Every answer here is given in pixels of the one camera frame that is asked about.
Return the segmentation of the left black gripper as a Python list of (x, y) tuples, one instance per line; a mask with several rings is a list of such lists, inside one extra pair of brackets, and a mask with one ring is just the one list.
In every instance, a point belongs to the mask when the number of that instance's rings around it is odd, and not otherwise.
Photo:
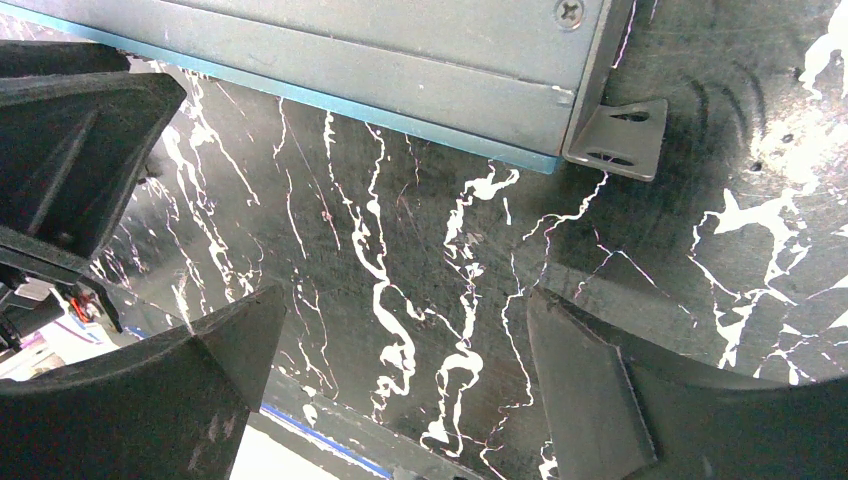
[(1, 44), (1, 348), (64, 312), (118, 312), (87, 275), (148, 158), (186, 98), (166, 73), (135, 73), (97, 43)]

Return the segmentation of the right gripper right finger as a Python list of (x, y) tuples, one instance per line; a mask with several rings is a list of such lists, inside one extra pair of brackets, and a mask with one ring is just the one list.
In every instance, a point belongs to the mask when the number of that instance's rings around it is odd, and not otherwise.
[(535, 288), (527, 324), (563, 479), (843, 479), (847, 381), (722, 370)]

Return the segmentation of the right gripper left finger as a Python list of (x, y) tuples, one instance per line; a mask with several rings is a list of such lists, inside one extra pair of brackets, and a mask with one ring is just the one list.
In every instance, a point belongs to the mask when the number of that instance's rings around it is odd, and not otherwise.
[(225, 479), (286, 315), (264, 287), (187, 325), (1, 383), (5, 479)]

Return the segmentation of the large teal network switch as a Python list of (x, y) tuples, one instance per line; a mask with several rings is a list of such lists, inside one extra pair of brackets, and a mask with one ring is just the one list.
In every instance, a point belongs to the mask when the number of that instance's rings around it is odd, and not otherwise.
[(4, 14), (540, 173), (656, 175), (668, 104), (606, 106), (628, 1), (5, 1)]

